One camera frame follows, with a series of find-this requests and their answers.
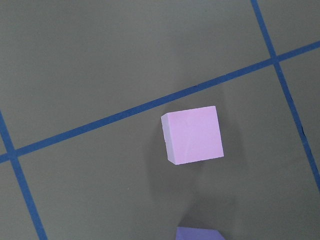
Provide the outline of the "pink foam block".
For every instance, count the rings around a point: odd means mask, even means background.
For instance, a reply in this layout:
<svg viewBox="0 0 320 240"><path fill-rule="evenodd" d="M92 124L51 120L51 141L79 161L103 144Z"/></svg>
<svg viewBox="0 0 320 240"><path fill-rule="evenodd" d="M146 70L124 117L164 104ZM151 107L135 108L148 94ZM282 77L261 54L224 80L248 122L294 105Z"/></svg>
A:
<svg viewBox="0 0 320 240"><path fill-rule="evenodd" d="M167 159L182 165L224 156L215 106L206 106L161 116Z"/></svg>

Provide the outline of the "purple foam block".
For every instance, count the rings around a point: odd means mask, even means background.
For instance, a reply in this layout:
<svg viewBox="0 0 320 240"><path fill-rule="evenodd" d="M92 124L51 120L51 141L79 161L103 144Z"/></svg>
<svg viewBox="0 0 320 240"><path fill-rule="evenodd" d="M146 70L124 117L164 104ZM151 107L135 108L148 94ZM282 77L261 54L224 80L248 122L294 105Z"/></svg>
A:
<svg viewBox="0 0 320 240"><path fill-rule="evenodd" d="M225 240L222 234L215 229L192 227L177 227L176 240Z"/></svg>

